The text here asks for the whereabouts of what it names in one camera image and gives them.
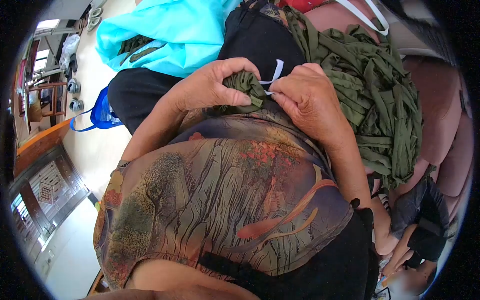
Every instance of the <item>red fabric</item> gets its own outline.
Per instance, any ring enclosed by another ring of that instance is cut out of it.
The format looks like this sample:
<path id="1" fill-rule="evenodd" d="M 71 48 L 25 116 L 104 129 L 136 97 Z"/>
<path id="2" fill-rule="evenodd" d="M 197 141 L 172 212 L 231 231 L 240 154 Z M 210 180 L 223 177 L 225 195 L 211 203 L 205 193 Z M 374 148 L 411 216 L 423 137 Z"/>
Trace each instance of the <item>red fabric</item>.
<path id="1" fill-rule="evenodd" d="M 290 5 L 296 10 L 299 10 L 302 13 L 306 13 L 325 1 L 327 0 L 280 0 L 277 5 L 280 8 L 284 7 L 285 5 Z"/>

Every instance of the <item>blue bag strap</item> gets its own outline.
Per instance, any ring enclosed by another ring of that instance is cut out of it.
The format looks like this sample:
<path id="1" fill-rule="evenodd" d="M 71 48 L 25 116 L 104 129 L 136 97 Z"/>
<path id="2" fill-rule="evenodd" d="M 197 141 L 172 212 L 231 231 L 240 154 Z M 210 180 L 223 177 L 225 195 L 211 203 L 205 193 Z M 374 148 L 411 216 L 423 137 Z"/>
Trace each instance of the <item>blue bag strap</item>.
<path id="1" fill-rule="evenodd" d="M 78 116 L 81 116 L 81 115 L 83 115 L 83 114 L 86 114 L 87 112 L 91 112 L 91 111 L 93 110 L 93 108 L 91 108 L 91 109 L 89 109 L 89 110 L 81 113 L 81 114 L 78 115 Z M 76 131 L 76 132 L 85 132 L 85 131 L 89 131 L 89 130 L 92 130 L 92 129 L 94 129 L 94 128 L 97 128 L 97 126 L 96 126 L 95 124 L 93 124 L 92 126 L 87 127 L 87 128 L 85 128 L 85 129 L 76 130 L 75 127 L 73 126 L 73 122 L 75 121 L 75 118 L 77 118 L 78 116 L 73 117 L 72 120 L 70 121 L 70 128 L 71 128 L 73 131 Z"/>

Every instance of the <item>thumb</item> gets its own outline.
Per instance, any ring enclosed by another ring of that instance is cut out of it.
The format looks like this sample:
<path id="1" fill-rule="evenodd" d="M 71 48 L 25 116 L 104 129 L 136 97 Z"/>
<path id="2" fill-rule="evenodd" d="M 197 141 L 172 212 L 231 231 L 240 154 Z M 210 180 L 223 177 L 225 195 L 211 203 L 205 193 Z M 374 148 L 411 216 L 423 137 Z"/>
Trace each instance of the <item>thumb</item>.
<path id="1" fill-rule="evenodd" d="M 218 82 L 215 82 L 214 90 L 217 95 L 215 105 L 247 106 L 252 104 L 252 100 L 247 94 Z"/>
<path id="2" fill-rule="evenodd" d="M 285 94 L 275 92 L 271 94 L 271 97 L 292 119 L 300 114 L 297 103 Z"/>

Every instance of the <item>elderly woman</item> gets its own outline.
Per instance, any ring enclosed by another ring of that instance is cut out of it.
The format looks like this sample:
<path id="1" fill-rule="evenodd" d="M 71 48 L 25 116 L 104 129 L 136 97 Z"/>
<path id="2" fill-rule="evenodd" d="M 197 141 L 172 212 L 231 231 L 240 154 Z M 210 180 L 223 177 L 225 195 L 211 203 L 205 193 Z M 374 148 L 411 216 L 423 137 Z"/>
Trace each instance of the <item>elderly woman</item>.
<path id="1" fill-rule="evenodd" d="M 360 208 L 370 190 L 333 85 L 281 22 L 255 7 L 235 14 L 219 60 L 187 78 L 136 68 L 110 83 L 132 139 L 94 234 L 120 289 L 101 297 L 369 299 L 378 262 L 372 213 Z M 271 99 L 226 113 L 252 98 L 224 80 L 269 80 L 277 59 Z"/>

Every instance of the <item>fingernail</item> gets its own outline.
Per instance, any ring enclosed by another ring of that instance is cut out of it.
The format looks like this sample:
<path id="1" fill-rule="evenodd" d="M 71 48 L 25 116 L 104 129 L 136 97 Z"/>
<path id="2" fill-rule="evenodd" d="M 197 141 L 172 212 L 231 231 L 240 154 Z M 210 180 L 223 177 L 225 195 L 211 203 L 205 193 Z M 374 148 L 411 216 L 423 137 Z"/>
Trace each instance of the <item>fingernail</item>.
<path id="1" fill-rule="evenodd" d="M 250 104 L 252 104 L 252 100 L 250 99 L 249 96 L 245 95 L 242 99 L 241 105 L 242 106 L 247 106 L 247 105 L 250 105 Z"/>

